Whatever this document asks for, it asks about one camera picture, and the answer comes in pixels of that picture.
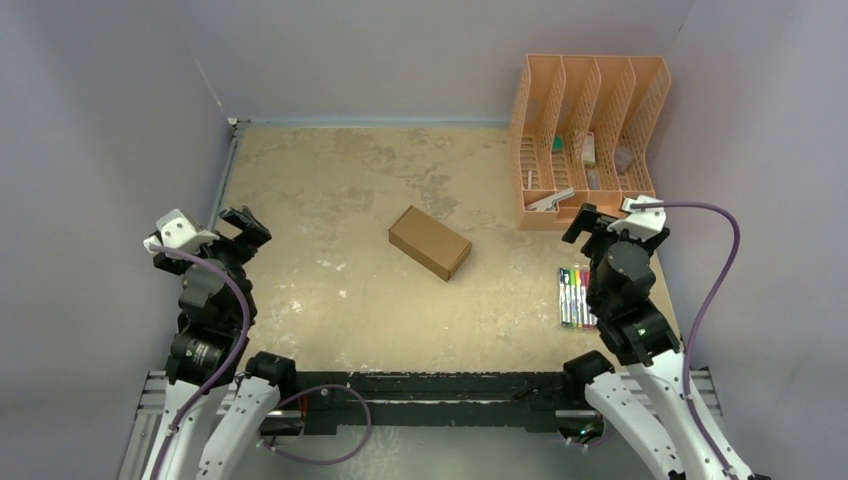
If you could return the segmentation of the brown cardboard box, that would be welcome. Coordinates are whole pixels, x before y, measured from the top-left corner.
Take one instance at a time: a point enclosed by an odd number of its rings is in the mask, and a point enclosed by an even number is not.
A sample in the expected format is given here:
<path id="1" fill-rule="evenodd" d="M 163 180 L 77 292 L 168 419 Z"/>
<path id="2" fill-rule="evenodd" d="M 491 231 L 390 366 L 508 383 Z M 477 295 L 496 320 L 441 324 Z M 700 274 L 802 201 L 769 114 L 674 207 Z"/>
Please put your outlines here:
<path id="1" fill-rule="evenodd" d="M 389 227 L 389 243 L 449 282 L 472 251 L 470 240 L 410 205 Z"/>

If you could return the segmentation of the orange plastic file organizer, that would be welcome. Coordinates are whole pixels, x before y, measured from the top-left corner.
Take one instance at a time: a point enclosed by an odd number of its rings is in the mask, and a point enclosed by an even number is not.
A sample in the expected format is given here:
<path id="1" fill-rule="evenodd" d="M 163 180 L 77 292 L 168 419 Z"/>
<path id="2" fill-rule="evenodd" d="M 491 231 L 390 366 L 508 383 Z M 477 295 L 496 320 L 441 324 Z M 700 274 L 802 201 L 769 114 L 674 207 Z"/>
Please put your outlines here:
<path id="1" fill-rule="evenodd" d="M 527 55 L 508 128 L 518 228 L 654 195 L 647 150 L 671 84 L 661 56 Z"/>

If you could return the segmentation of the pack of coloured markers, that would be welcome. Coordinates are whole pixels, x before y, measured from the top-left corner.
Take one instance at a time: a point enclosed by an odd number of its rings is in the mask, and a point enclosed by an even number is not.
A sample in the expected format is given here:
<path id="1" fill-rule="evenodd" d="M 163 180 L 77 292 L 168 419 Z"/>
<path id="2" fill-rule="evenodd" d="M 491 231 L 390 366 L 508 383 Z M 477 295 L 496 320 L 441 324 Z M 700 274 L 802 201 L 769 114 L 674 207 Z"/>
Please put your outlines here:
<path id="1" fill-rule="evenodd" d="M 558 298 L 560 324 L 566 328 L 595 329 L 597 318 L 589 311 L 587 288 L 589 271 L 582 268 L 560 268 Z"/>

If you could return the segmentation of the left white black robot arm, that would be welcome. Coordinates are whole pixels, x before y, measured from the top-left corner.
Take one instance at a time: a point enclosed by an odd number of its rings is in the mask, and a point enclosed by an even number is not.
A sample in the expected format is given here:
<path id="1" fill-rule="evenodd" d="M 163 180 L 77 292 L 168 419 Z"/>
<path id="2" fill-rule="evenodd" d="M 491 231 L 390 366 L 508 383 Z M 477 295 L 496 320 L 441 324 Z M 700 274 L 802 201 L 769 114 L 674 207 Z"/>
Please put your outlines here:
<path id="1" fill-rule="evenodd" d="M 230 479 L 264 416 L 297 399 L 295 363 L 260 352 L 238 370 L 257 307 L 245 264 L 272 235 L 246 206 L 220 219 L 230 238 L 178 209 L 143 242 L 155 268 L 179 277 L 177 333 L 166 360 L 161 426 L 145 479 Z"/>

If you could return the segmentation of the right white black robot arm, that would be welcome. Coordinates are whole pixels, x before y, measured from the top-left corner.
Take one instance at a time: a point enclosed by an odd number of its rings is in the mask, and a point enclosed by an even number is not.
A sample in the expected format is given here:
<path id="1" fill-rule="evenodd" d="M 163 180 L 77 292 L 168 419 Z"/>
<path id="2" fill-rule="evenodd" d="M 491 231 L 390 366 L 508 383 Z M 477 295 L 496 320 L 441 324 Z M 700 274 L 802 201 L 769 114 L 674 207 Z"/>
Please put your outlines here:
<path id="1" fill-rule="evenodd" d="M 588 233 L 581 248 L 589 260 L 586 306 L 602 342 L 649 402 L 640 402 L 598 351 L 564 364 L 561 392 L 569 404 L 596 410 L 656 479 L 755 479 L 695 386 L 695 339 L 681 342 L 650 298 L 650 262 L 670 234 L 669 206 L 646 195 L 626 198 L 616 218 L 585 204 L 562 237 L 573 244 Z"/>

